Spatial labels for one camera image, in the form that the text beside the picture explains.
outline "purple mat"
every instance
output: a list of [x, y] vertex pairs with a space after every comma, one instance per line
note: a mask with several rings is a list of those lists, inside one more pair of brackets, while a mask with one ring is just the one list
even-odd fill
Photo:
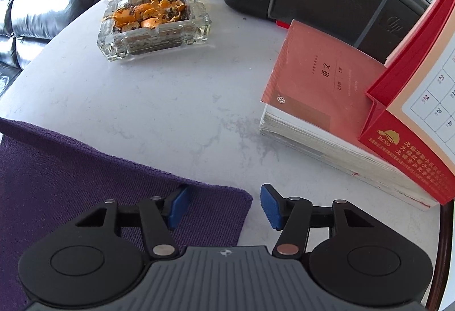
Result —
[[[180, 247], [235, 246], [252, 197], [245, 191], [198, 183], [108, 156], [70, 137], [0, 118], [0, 310], [27, 304], [17, 262], [31, 244], [104, 199], [136, 204], [166, 196], [181, 183], [195, 186], [173, 232]], [[137, 246], [140, 234], [125, 229]]]

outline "marble tabletop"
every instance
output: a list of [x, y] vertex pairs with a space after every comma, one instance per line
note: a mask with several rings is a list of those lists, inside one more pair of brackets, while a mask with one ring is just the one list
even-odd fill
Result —
[[[279, 236], [259, 203], [263, 183], [314, 205], [347, 199], [435, 262], [439, 208], [422, 212], [258, 132], [259, 101], [286, 30], [203, 0], [213, 20], [201, 46], [108, 62], [96, 46], [101, 1], [53, 39], [0, 99], [0, 116], [76, 138], [111, 155], [254, 198], [239, 245]], [[314, 229], [311, 250], [327, 238]]]

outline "ashtray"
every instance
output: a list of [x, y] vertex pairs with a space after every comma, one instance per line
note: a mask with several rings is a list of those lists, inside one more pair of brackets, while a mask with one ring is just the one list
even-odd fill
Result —
[[212, 23], [201, 0], [180, 0], [185, 4], [182, 20], [162, 23], [154, 28], [139, 27], [121, 32], [115, 26], [113, 15], [119, 9], [151, 2], [152, 0], [112, 0], [104, 12], [97, 45], [110, 60], [127, 58], [182, 44], [204, 43]]

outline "blue gripper pad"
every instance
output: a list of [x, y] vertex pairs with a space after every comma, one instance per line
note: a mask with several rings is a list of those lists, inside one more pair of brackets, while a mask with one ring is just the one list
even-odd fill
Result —
[[275, 230], [283, 230], [284, 219], [280, 214], [278, 202], [265, 186], [261, 186], [261, 207], [272, 228]]
[[171, 213], [167, 217], [167, 227], [169, 230], [174, 230], [178, 226], [182, 216], [185, 215], [190, 205], [190, 201], [190, 189], [186, 187], [172, 202]]

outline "sofa cushion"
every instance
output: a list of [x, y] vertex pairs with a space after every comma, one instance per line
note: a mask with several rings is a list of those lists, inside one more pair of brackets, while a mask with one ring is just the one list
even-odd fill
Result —
[[0, 35], [13, 36], [11, 7], [13, 0], [0, 0]]
[[16, 39], [17, 61], [21, 69], [24, 69], [34, 59], [50, 40], [22, 37]]
[[0, 35], [0, 62], [19, 68], [16, 57], [16, 38]]
[[100, 0], [14, 0], [11, 10], [16, 37], [53, 39]]
[[19, 68], [14, 68], [0, 62], [0, 96], [10, 87], [19, 73]]

